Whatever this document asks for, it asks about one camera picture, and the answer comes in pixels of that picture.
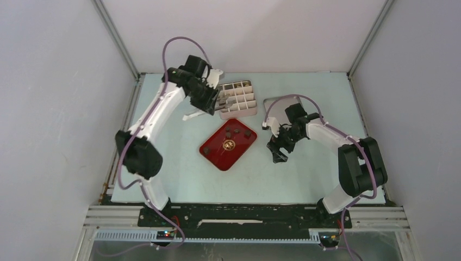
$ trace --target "gray wall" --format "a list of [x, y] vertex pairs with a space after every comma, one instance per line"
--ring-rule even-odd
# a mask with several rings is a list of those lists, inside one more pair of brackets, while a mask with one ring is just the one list
[[459, 0], [396, 1], [353, 76], [424, 260], [461, 256], [460, 13]]
[[[105, 1], [138, 70], [163, 72], [169, 38], [203, 46], [225, 72], [346, 72], [385, 0], [109, 0]], [[189, 54], [189, 42], [169, 45], [169, 65]]]
[[134, 79], [90, 0], [1, 6], [0, 260], [70, 260]]

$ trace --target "metal frame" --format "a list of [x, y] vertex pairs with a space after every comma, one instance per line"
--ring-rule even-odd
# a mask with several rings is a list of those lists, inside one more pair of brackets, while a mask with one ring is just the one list
[[[124, 117], [123, 129], [127, 129], [133, 119], [134, 110], [139, 97], [145, 75], [141, 75], [139, 81], [131, 95], [131, 100]], [[112, 168], [108, 172], [106, 183], [104, 184], [104, 194], [112, 195], [115, 185], [116, 163], [118, 155], [115, 153], [112, 161]], [[86, 219], [83, 224], [79, 244], [76, 249], [75, 261], [87, 261], [91, 255], [91, 249], [95, 240], [102, 240], [98, 233], [128, 233], [146, 234], [156, 230], [171, 229], [171, 227], [138, 227], [139, 211], [142, 206], [100, 206], [98, 203], [88, 209]], [[346, 232], [395, 232], [398, 240], [399, 249], [403, 261], [419, 261], [418, 251], [414, 244], [414, 239], [410, 226], [402, 207], [352, 207], [350, 208], [352, 228], [346, 229]], [[316, 238], [318, 233], [336, 232], [337, 229], [309, 229], [311, 236]], [[187, 238], [187, 242], [226, 242], [224, 240], [194, 239]], [[236, 240], [238, 242], [256, 243], [250, 240]], [[302, 241], [274, 241], [271, 243], [315, 243]]]
[[119, 49], [120, 54], [122, 54], [123, 58], [125, 59], [125, 62], [127, 63], [129, 69], [131, 70], [134, 78], [138, 80], [139, 71], [138, 69], [136, 69], [133, 59], [128, 53], [128, 50], [125, 44], [123, 43], [119, 32], [117, 31], [117, 28], [115, 28], [114, 22], [110, 18], [110, 15], [104, 6], [104, 3], [102, 2], [102, 0], [92, 0], [92, 2], [95, 5], [96, 11], [99, 13], [99, 16], [101, 17], [105, 27], [107, 28], [107, 31], [110, 34], [110, 37], [114, 41], [115, 46], [117, 47], [117, 49]]
[[[365, 116], [362, 113], [362, 105], [360, 104], [359, 99], [357, 99], [357, 94], [356, 94], [356, 90], [355, 90], [355, 87], [354, 87], [354, 79], [353, 78], [349, 78], [349, 86], [351, 87], [352, 96], [354, 97], [354, 101], [356, 102], [357, 111], [358, 111], [360, 119], [362, 121], [363, 131], [365, 132], [366, 136], [370, 136], [370, 133], [368, 131], [369, 128], [368, 128], [367, 120], [366, 120]], [[389, 194], [389, 190], [387, 189], [387, 184], [384, 184], [382, 187], [384, 189], [384, 196], [387, 199], [390, 199], [391, 196]]]
[[[142, 206], [90, 206], [80, 234], [79, 244], [76, 249], [74, 261], [87, 261], [91, 255], [91, 249], [95, 241], [104, 240], [99, 233], [111, 233], [117, 235], [111, 241], [139, 241], [150, 242], [152, 231], [171, 229], [171, 227], [138, 227], [139, 211]], [[418, 252], [415, 251], [414, 239], [409, 223], [402, 207], [352, 207], [352, 228], [346, 232], [395, 232], [398, 246], [403, 261], [419, 261]], [[319, 233], [336, 232], [337, 229], [310, 229], [309, 233], [313, 240], [220, 240], [220, 239], [195, 239], [187, 238], [191, 243], [316, 243]], [[144, 235], [139, 239], [127, 240], [127, 236]]]
[[378, 33], [379, 29], [381, 28], [381, 25], [383, 24], [383, 21], [387, 17], [390, 8], [394, 4], [395, 0], [386, 0], [386, 2], [383, 5], [383, 8], [381, 9], [381, 12], [379, 12], [378, 17], [376, 18], [375, 23], [371, 27], [370, 32], [365, 38], [365, 41], [362, 44], [362, 47], [360, 48], [359, 53], [357, 54], [356, 58], [354, 59], [354, 62], [352, 63], [351, 69], [348, 72], [349, 79], [352, 78], [352, 75], [357, 70], [357, 67], [360, 64], [360, 61], [362, 60], [363, 56], [365, 55], [366, 51], [368, 50], [368, 47], [370, 47], [371, 42], [375, 38], [376, 34]]
[[[127, 113], [124, 117], [123, 129], [127, 129], [133, 119], [136, 104], [145, 75], [140, 75], [137, 71], [133, 60], [131, 59], [123, 41], [116, 30], [113, 21], [111, 20], [102, 0], [92, 0], [96, 10], [100, 14], [105, 26], [107, 27], [114, 43], [124, 57], [128, 67], [133, 73], [135, 79], [138, 81], [130, 96], [129, 106]], [[379, 28], [381, 27], [385, 17], [389, 13], [390, 8], [395, 0], [386, 0], [383, 8], [377, 17], [373, 27], [371, 28], [366, 40], [364, 41], [353, 65], [348, 73], [351, 84], [351, 90], [357, 104], [358, 111], [362, 117], [365, 133], [367, 133], [366, 121], [363, 118], [360, 104], [356, 98], [356, 93], [353, 86], [352, 75], [355, 73], [362, 57], [369, 48], [370, 43], [376, 36]], [[103, 191], [99, 202], [103, 195], [112, 195], [115, 185], [116, 163], [118, 155], [114, 151], [113, 161], [106, 176], [106, 182], [103, 185]], [[169, 229], [167, 227], [138, 227], [139, 211], [141, 206], [99, 206], [96, 203], [89, 207], [86, 219], [83, 224], [82, 232], [79, 237], [78, 245], [74, 254], [74, 261], [87, 261], [91, 256], [91, 249], [95, 240], [101, 240], [103, 237], [99, 233], [120, 232], [131, 234], [147, 234], [155, 230]], [[346, 232], [395, 232], [398, 246], [401, 252], [403, 261], [420, 261], [418, 248], [416, 247], [412, 232], [405, 212], [402, 207], [352, 207], [350, 208], [350, 215], [352, 221], [352, 228], [346, 229]], [[318, 236], [322, 232], [336, 232], [336, 229], [310, 229], [311, 235]], [[209, 242], [208, 240], [187, 239], [191, 242]], [[296, 243], [295, 241], [287, 241], [287, 243]]]

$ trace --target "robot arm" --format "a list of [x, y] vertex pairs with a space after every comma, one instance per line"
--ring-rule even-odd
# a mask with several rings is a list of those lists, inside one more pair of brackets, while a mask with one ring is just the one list
[[[343, 210], [360, 194], [372, 190], [370, 174], [357, 147], [349, 139], [327, 128], [318, 113], [307, 114], [301, 104], [294, 104], [286, 108], [285, 113], [291, 123], [289, 126], [280, 126], [277, 119], [269, 117], [263, 123], [263, 129], [271, 128], [272, 138], [267, 147], [272, 152], [273, 162], [286, 162], [288, 157], [280, 151], [284, 148], [291, 153], [295, 144], [301, 139], [316, 140], [329, 148], [338, 156], [339, 185], [326, 197], [319, 200], [317, 209], [322, 215], [335, 214]], [[364, 148], [376, 179], [376, 185], [387, 182], [387, 173], [375, 139], [368, 137], [359, 139], [349, 136]]]
[[[186, 96], [190, 96], [190, 103], [194, 107], [213, 115], [219, 94], [216, 87], [223, 76], [223, 71], [212, 69], [206, 61], [192, 55], [188, 57], [185, 65], [170, 68], [167, 73], [168, 82], [164, 93], [157, 93], [141, 118], [128, 131], [120, 130], [115, 135], [119, 155], [128, 140], [135, 135], [123, 164], [144, 186], [146, 200], [159, 210], [165, 207], [169, 198], [160, 177], [157, 176], [163, 158], [154, 147], [155, 140], [166, 120]], [[164, 87], [165, 76], [162, 81], [160, 90]]]

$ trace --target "purple cable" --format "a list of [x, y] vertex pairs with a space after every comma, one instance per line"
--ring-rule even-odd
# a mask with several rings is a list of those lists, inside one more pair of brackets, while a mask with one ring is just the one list
[[[331, 129], [332, 131], [340, 134], [341, 136], [343, 136], [344, 138], [348, 139], [350, 142], [352, 142], [356, 147], [357, 149], [359, 150], [360, 154], [362, 155], [363, 159], [365, 160], [365, 164], [366, 164], [366, 167], [368, 169], [368, 173], [370, 174], [370, 179], [371, 179], [371, 184], [373, 186], [373, 195], [372, 196], [367, 196], [367, 195], [360, 195], [358, 196], [355, 200], [353, 200], [349, 205], [347, 205], [343, 210], [342, 210], [342, 213], [341, 213], [341, 225], [342, 227], [344, 228], [344, 215], [346, 213], [346, 209], [347, 208], [350, 208], [351, 206], [353, 206], [354, 204], [356, 204], [362, 197], [364, 198], [369, 198], [369, 199], [374, 199], [376, 198], [377, 194], [378, 194], [378, 188], [376, 186], [376, 179], [375, 179], [375, 174], [373, 172], [373, 169], [371, 168], [371, 163], [370, 163], [370, 160], [368, 160], [368, 157], [366, 156], [365, 154], [365, 151], [363, 150], [363, 148], [360, 146], [360, 144], [358, 144], [354, 139], [352, 139], [349, 135], [347, 135], [346, 133], [340, 131], [339, 129], [335, 128], [334, 126], [330, 125], [329, 123], [327, 123], [324, 119], [323, 119], [323, 116], [322, 116], [322, 112], [320, 111], [320, 107], [317, 105], [317, 103], [307, 97], [307, 96], [304, 96], [304, 95], [299, 95], [299, 94], [289, 94], [289, 95], [285, 95], [285, 96], [282, 96], [278, 99], [276, 99], [270, 106], [269, 108], [267, 109], [267, 112], [266, 112], [266, 116], [264, 117], [264, 122], [267, 121], [267, 118], [269, 118], [269, 111], [271, 110], [272, 106], [274, 106], [274, 104], [280, 100], [283, 100], [285, 98], [290, 98], [290, 97], [301, 97], [301, 98], [304, 98], [306, 100], [308, 100], [309, 102], [311, 102], [315, 108], [317, 109], [317, 111], [319, 112], [319, 118], [320, 118], [320, 121], [322, 122], [322, 124], [324, 124], [327, 128]], [[356, 254], [359, 259], [362, 261], [362, 258], [354, 251], [352, 250], [350, 247], [349, 247], [349, 244], [347, 243], [347, 238], [346, 238], [346, 233], [344, 232], [343, 233], [343, 238], [344, 238], [344, 243], [346, 244], [346, 247], [345, 249], [347, 249], [347, 251], [349, 252], [349, 255], [351, 256], [352, 260], [355, 260], [355, 258], [353, 257], [353, 253]]]
[[[167, 73], [167, 69], [166, 69], [166, 59], [165, 59], [165, 53], [166, 53], [166, 47], [168, 46], [168, 44], [170, 44], [170, 42], [172, 41], [175, 41], [175, 40], [187, 40], [187, 41], [190, 41], [192, 42], [193, 44], [195, 44], [199, 49], [200, 51], [202, 51], [203, 53], [203, 56], [205, 56], [205, 59], [207, 60], [207, 63], [208, 64], [211, 64], [210, 63], [210, 60], [208, 59], [208, 56], [205, 52], [205, 50], [202, 48], [202, 46], [200, 46], [196, 41], [188, 38], [188, 37], [184, 37], [184, 36], [177, 36], [177, 37], [173, 37], [171, 39], [169, 39], [165, 45], [163, 46], [163, 50], [162, 50], [162, 53], [161, 53], [161, 60], [162, 60], [162, 63], [163, 63], [163, 70], [165, 72], [165, 84], [163, 85], [163, 88], [161, 89], [160, 91], [160, 95], [159, 97], [163, 96], [165, 94], [165, 91], [166, 91], [166, 86], [168, 85], [168, 73]], [[152, 107], [150, 108], [150, 110], [147, 112], [147, 115], [146, 117], [144, 117], [144, 119], [142, 119], [141, 123], [139, 124], [139, 126], [137, 127], [137, 129], [135, 130], [135, 132], [132, 134], [132, 136], [130, 137], [130, 139], [128, 140], [128, 142], [125, 144], [125, 147], [122, 149], [122, 153], [120, 153], [120, 158], [119, 158], [119, 162], [117, 164], [117, 181], [119, 183], [119, 187], [122, 189], [122, 190], [127, 190], [129, 188], [131, 188], [134, 184], [136, 184], [137, 182], [140, 182], [139, 179], [136, 179], [135, 181], [131, 182], [130, 184], [128, 184], [127, 186], [123, 186], [122, 184], [122, 175], [121, 175], [121, 170], [122, 170], [122, 165], [123, 165], [123, 159], [125, 158], [126, 154], [127, 154], [127, 151], [128, 151], [128, 148], [130, 147], [130, 145], [133, 143], [134, 139], [136, 138], [137, 134], [141, 131], [141, 126], [143, 126], [147, 120], [151, 117], [152, 113], [155, 111], [155, 109], [157, 108], [158, 104], [160, 103], [160, 99], [158, 98], [155, 102], [154, 102], [154, 105], [152, 105]], [[184, 231], [176, 224], [174, 223], [173, 221], [171, 221], [169, 218], [165, 217], [155, 206], [154, 204], [152, 204], [152, 202], [147, 198], [147, 193], [142, 185], [142, 183], [140, 182], [140, 187], [141, 187], [141, 191], [142, 191], [142, 194], [144, 195], [144, 198], [146, 199], [146, 201], [149, 203], [149, 206], [159, 215], [161, 216], [165, 221], [167, 221], [168, 223], [170, 223], [173, 227], [176, 228], [177, 231], [179, 231], [181, 233], [181, 237], [182, 237], [182, 240], [180, 242], [179, 245], [176, 245], [176, 246], [157, 246], [159, 248], [165, 248], [165, 249], [173, 249], [173, 248], [177, 248], [177, 247], [180, 247], [182, 244], [184, 244], [185, 242], [185, 235], [184, 235]], [[105, 256], [105, 257], [116, 257], [116, 256], [120, 256], [122, 254], [125, 254], [135, 248], [138, 248], [138, 247], [142, 247], [142, 246], [146, 246], [146, 245], [150, 245], [150, 244], [147, 244], [147, 243], [143, 243], [143, 244], [139, 244], [139, 245], [136, 245], [136, 246], [133, 246], [127, 250], [124, 250], [120, 253], [116, 253], [116, 254], [109, 254], [109, 255], [106, 255], [106, 254], [102, 254], [99, 252], [99, 250], [97, 249], [96, 252], [101, 255], [101, 256]]]
[[340, 134], [341, 136], [343, 136], [344, 138], [348, 139], [349, 141], [351, 141], [352, 143], [354, 143], [354, 145], [357, 147], [357, 149], [359, 149], [359, 152], [360, 154], [362, 155], [363, 159], [365, 160], [365, 164], [366, 164], [366, 167], [368, 169], [368, 172], [370, 174], [370, 179], [371, 179], [371, 184], [373, 186], [373, 195], [372, 196], [366, 196], [366, 195], [361, 195], [361, 197], [365, 197], [365, 198], [370, 198], [370, 199], [373, 199], [376, 197], [377, 195], [377, 187], [376, 187], [376, 180], [375, 180], [375, 174], [373, 173], [373, 169], [371, 168], [371, 163], [370, 161], [368, 160], [368, 157], [366, 156], [365, 154], [365, 151], [363, 150], [363, 148], [360, 146], [360, 144], [358, 144], [354, 139], [352, 139], [350, 136], [348, 136], [346, 133], [338, 130], [337, 128], [335, 128], [334, 126], [328, 124], [324, 119], [323, 119], [323, 115], [322, 115], [322, 111], [320, 111], [320, 107], [319, 105], [311, 98], [307, 97], [307, 96], [304, 96], [304, 95], [299, 95], [299, 94], [288, 94], [288, 95], [285, 95], [285, 96], [282, 96], [278, 99], [276, 99], [270, 106], [269, 108], [267, 109], [267, 112], [266, 112], [266, 116], [264, 117], [264, 122], [267, 121], [267, 118], [269, 118], [269, 111], [272, 109], [272, 106], [274, 106], [274, 104], [276, 104], [278, 101], [280, 100], [283, 100], [283, 99], [286, 99], [286, 98], [290, 98], [290, 97], [301, 97], [301, 98], [304, 98], [306, 100], [308, 100], [309, 102], [311, 102], [315, 108], [317, 109], [317, 111], [319, 112], [319, 118], [320, 118], [320, 121], [322, 122], [322, 124], [324, 124], [327, 128], [331, 129], [332, 131]]
[[[207, 63], [208, 64], [211, 64], [210, 63], [210, 60], [208, 59], [208, 56], [207, 54], [205, 53], [205, 50], [202, 48], [202, 46], [200, 46], [196, 41], [190, 39], [190, 38], [187, 38], [187, 37], [184, 37], [184, 36], [177, 36], [177, 37], [173, 37], [171, 39], [169, 39], [165, 45], [163, 46], [163, 50], [161, 52], [161, 60], [162, 60], [162, 63], [163, 63], [163, 70], [165, 72], [165, 84], [163, 85], [163, 88], [161, 89], [160, 91], [160, 96], [163, 96], [165, 94], [165, 91], [166, 91], [166, 86], [168, 85], [168, 73], [167, 73], [167, 69], [166, 69], [166, 59], [165, 59], [165, 53], [166, 53], [166, 47], [168, 46], [168, 44], [170, 44], [170, 42], [172, 41], [175, 41], [175, 40], [188, 40], [190, 42], [192, 42], [193, 44], [195, 44], [199, 49], [200, 51], [202, 51], [203, 53], [203, 56], [205, 56], [205, 59], [207, 60]], [[131, 143], [133, 143], [133, 140], [136, 138], [137, 134], [141, 131], [141, 126], [144, 125], [147, 120], [149, 119], [149, 117], [151, 117], [152, 113], [154, 112], [154, 110], [157, 108], [158, 104], [160, 103], [160, 99], [157, 99], [154, 103], [154, 105], [150, 108], [150, 110], [147, 112], [147, 115], [146, 117], [144, 117], [144, 119], [142, 119], [141, 123], [139, 124], [139, 126], [137, 127], [136, 131], [132, 134], [131, 138], [128, 140], [128, 142], [125, 144], [125, 147], [122, 149], [122, 153], [120, 153], [120, 159], [119, 159], [119, 163], [117, 165], [117, 181], [119, 182], [119, 187], [122, 189], [122, 190], [127, 190], [129, 189], [131, 186], [133, 186], [134, 184], [136, 184], [136, 182], [138, 180], [135, 180], [133, 182], [131, 182], [130, 184], [128, 184], [126, 187], [123, 186], [122, 184], [122, 177], [120, 175], [120, 171], [122, 169], [122, 165], [123, 165], [123, 159], [125, 158], [125, 155], [127, 154], [127, 151], [128, 151], [128, 148], [130, 147]]]

